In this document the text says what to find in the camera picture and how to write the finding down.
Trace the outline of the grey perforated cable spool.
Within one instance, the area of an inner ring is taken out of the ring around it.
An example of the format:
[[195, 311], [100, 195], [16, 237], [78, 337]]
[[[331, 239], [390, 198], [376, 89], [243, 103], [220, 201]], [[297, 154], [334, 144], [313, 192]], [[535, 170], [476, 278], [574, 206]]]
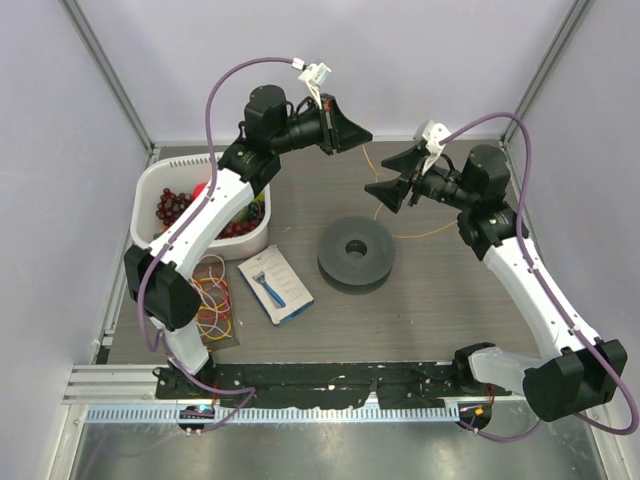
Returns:
[[328, 285], [349, 295], [369, 294], [389, 278], [396, 245], [377, 220], [345, 216], [328, 224], [317, 242], [317, 264]]

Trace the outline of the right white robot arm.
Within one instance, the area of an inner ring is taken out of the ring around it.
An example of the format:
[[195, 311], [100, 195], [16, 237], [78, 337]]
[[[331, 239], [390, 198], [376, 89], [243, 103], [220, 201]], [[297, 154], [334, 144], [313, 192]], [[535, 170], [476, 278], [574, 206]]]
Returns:
[[517, 214], [507, 203], [510, 171], [506, 156], [490, 145], [474, 147], [462, 170], [420, 167], [426, 150], [414, 146], [383, 161], [394, 180], [370, 183], [365, 191], [392, 212], [404, 201], [433, 199], [458, 210], [464, 243], [502, 283], [529, 326], [536, 358], [505, 352], [482, 342], [457, 350], [451, 380], [465, 395], [486, 384], [522, 395], [546, 422], [610, 402], [615, 376], [628, 355], [618, 340], [605, 341], [562, 294], [535, 251]]

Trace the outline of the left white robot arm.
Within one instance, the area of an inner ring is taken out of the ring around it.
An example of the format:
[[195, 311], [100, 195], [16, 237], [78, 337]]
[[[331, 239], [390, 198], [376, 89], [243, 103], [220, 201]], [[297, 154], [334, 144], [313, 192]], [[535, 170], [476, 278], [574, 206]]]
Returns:
[[138, 319], [158, 330], [147, 346], [166, 346], [170, 362], [181, 370], [179, 388], [193, 399], [205, 397], [213, 385], [214, 361], [195, 322], [201, 297], [189, 283], [207, 248], [280, 171], [282, 154], [317, 146], [333, 155], [373, 138], [347, 118], [334, 96], [322, 93], [292, 105], [275, 85], [251, 92], [239, 129], [222, 156], [212, 158], [204, 192], [149, 246], [132, 245], [124, 255]]

